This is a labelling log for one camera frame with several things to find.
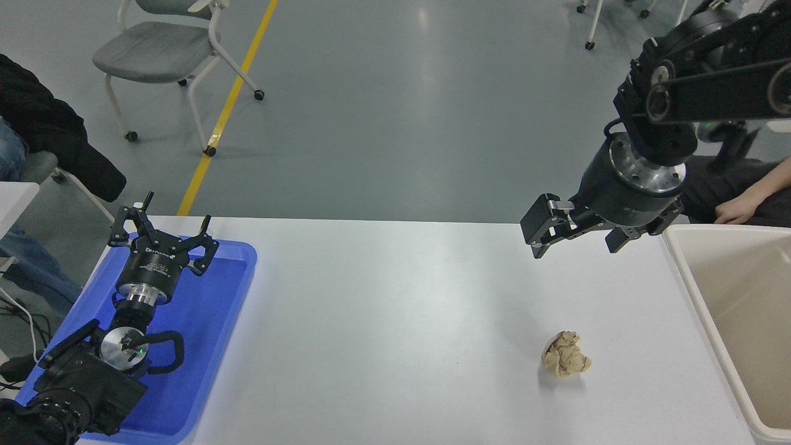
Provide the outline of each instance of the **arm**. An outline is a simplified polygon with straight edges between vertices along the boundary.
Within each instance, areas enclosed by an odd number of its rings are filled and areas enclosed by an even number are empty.
[[[736,198],[714,209],[714,224],[742,224],[752,218],[755,209],[769,196],[791,187],[791,157],[774,167],[765,177]]]

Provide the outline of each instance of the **blue tray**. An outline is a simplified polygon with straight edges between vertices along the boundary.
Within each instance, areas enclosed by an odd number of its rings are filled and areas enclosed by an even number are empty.
[[[202,248],[194,251],[202,256]],[[52,339],[59,343],[93,318],[106,329],[115,309],[111,296],[129,249],[110,249],[93,279]],[[170,374],[146,375],[141,382],[148,391],[115,435],[84,434],[86,439],[135,445],[173,445],[186,437],[206,402],[211,383],[247,294],[257,256],[243,242],[220,240],[209,269],[201,277],[184,270],[170,303],[157,306],[150,333],[175,330],[184,336],[184,364]],[[154,344],[148,357],[154,366],[171,363],[172,345]],[[36,395],[33,384],[44,372],[34,368],[17,395],[26,404]]]

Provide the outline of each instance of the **robotic arm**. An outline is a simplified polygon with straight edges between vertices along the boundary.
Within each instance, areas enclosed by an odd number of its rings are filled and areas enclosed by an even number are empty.
[[[710,169],[721,172],[749,150],[751,121],[791,117],[791,2],[737,19],[698,8],[632,60],[613,103],[619,118],[568,200],[545,193],[520,224],[533,256],[593,230],[615,253],[643,234],[658,235],[682,208],[684,161],[698,138],[722,142]],[[616,124],[626,131],[611,133]]]
[[[170,302],[181,272],[189,268],[201,276],[219,246],[206,233],[206,216],[198,235],[182,240],[154,229],[146,216],[153,193],[142,208],[121,207],[115,217],[111,247],[128,247],[129,258],[115,288],[115,315],[107,329],[93,319],[54,346],[39,362],[45,372],[33,389],[38,393],[26,406],[0,399],[0,445],[73,445],[84,432],[116,434],[121,423],[147,388],[145,374],[166,374],[184,361],[184,339],[175,331],[146,332],[156,306]],[[138,236],[130,242],[123,229],[132,221]],[[202,257],[190,260],[198,246]],[[173,363],[152,366],[146,358],[150,344],[171,341]]]

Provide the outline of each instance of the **hand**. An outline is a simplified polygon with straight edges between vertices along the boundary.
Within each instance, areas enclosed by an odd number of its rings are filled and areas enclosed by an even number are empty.
[[[714,224],[742,224],[755,214],[755,209],[761,204],[761,200],[753,199],[751,196],[741,194],[736,198],[722,203],[714,209],[717,220]]]

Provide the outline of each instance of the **crumpled paper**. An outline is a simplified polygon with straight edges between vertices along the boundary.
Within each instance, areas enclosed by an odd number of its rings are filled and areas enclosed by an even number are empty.
[[[579,340],[580,336],[574,331],[562,331],[552,337],[541,355],[541,363],[547,371],[561,378],[587,371],[591,360],[577,346]]]

